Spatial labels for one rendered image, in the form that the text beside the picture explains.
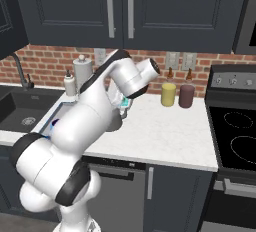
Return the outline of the dark wall cabinet door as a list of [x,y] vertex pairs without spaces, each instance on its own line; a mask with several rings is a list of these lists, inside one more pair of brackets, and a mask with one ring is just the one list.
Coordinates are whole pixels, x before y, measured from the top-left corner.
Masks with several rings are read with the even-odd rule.
[[134,0],[134,38],[128,38],[128,1],[123,0],[128,49],[229,53],[244,0]]
[[121,48],[122,0],[113,0],[115,37],[109,38],[107,0],[18,0],[33,45]]

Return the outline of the black tap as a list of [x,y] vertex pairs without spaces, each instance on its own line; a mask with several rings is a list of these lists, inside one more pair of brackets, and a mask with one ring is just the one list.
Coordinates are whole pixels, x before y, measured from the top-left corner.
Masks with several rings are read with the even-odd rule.
[[21,81],[21,85],[23,87],[23,89],[25,91],[29,90],[29,89],[33,89],[34,88],[34,83],[31,81],[30,75],[27,75],[27,78],[25,78],[24,73],[23,73],[23,69],[19,60],[19,57],[15,54],[12,53],[11,56],[14,58],[16,66],[17,66],[17,70],[20,76],[20,81]]

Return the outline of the yellow bottle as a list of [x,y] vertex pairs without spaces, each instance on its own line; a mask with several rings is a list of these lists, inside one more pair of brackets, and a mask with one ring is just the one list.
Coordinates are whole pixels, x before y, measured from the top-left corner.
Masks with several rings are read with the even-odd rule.
[[172,68],[169,68],[166,81],[162,84],[161,104],[165,107],[173,106],[175,101],[175,96],[176,96],[176,85],[173,82]]

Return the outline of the dark corner wall cabinet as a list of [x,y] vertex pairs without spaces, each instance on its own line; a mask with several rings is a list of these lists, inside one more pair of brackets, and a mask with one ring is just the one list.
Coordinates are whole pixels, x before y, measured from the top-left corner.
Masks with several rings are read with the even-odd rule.
[[0,0],[0,60],[28,43],[18,0]]

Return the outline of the white paper towel roll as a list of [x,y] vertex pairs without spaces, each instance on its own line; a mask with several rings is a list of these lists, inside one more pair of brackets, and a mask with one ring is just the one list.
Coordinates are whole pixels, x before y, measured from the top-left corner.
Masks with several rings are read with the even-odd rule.
[[75,80],[77,90],[80,90],[81,86],[89,79],[93,74],[92,60],[86,58],[84,55],[80,55],[73,61]]

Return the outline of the black stove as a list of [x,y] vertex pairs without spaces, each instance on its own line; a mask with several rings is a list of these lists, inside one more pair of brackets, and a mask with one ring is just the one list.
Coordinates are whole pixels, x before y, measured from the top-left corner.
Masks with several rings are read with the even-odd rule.
[[228,195],[223,185],[256,186],[256,65],[213,65],[205,106],[218,163],[205,220],[256,232],[256,199]]

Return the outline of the white tray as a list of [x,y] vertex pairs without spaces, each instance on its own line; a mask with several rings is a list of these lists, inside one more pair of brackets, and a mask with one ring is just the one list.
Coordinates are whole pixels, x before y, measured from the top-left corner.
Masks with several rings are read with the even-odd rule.
[[42,127],[42,129],[39,131],[39,133],[46,138],[50,138],[55,122],[61,119],[75,104],[76,101],[61,102],[56,110],[53,112],[53,114],[50,116],[50,118],[47,120],[45,125]]

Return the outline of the dark base cabinet door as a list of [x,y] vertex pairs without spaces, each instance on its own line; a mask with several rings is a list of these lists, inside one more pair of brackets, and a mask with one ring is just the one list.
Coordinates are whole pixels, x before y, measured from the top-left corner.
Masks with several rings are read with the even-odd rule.
[[[147,199],[148,171],[154,167],[152,199]],[[199,232],[213,173],[147,165],[143,232]]]

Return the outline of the white soap dispenser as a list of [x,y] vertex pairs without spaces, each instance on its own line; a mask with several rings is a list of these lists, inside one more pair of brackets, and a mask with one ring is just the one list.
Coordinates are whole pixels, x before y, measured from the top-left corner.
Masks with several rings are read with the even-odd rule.
[[64,86],[67,96],[75,96],[76,95],[76,85],[75,85],[75,78],[70,73],[69,70],[66,71],[64,77]]

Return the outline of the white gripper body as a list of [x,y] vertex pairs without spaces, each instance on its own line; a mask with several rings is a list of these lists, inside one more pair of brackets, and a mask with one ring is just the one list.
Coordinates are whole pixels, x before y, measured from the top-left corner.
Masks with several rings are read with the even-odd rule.
[[132,99],[125,97],[114,81],[111,81],[107,90],[111,104],[119,110],[122,119],[127,117],[127,113],[133,104]]

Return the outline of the dark sink base cabinet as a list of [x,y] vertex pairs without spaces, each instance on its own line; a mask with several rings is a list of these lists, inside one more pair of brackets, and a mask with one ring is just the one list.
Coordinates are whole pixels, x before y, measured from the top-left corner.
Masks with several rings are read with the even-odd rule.
[[19,200],[19,190],[24,179],[9,161],[10,147],[0,145],[0,213],[57,222],[55,210],[33,213],[24,209]]

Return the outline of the blue round object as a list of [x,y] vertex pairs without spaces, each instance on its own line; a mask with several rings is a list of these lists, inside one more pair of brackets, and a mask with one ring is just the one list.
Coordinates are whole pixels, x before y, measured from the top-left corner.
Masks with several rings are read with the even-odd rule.
[[47,139],[51,139],[51,135],[52,135],[52,132],[53,132],[53,128],[54,126],[56,125],[56,123],[59,121],[60,119],[55,119],[51,122],[50,124],[50,130],[49,130],[49,133],[47,135],[43,135],[45,138]]

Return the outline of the black sink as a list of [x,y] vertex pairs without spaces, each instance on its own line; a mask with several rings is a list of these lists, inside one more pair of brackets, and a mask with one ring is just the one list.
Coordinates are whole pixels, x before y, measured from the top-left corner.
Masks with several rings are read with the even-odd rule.
[[30,132],[63,93],[63,90],[24,90],[0,85],[0,130]]

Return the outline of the dark red bottle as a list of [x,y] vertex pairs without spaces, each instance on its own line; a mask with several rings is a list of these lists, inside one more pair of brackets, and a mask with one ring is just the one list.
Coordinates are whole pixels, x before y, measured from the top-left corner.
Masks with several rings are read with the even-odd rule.
[[189,69],[185,82],[180,86],[178,104],[181,108],[190,108],[193,104],[195,86],[192,81],[192,69]]

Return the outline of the grey dishwasher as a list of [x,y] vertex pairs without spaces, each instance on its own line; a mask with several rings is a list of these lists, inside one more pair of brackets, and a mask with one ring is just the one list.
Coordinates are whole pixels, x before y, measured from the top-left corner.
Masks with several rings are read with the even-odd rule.
[[98,195],[88,202],[102,232],[143,232],[146,165],[117,159],[83,156],[91,170],[121,169],[134,173],[132,181],[101,177]]

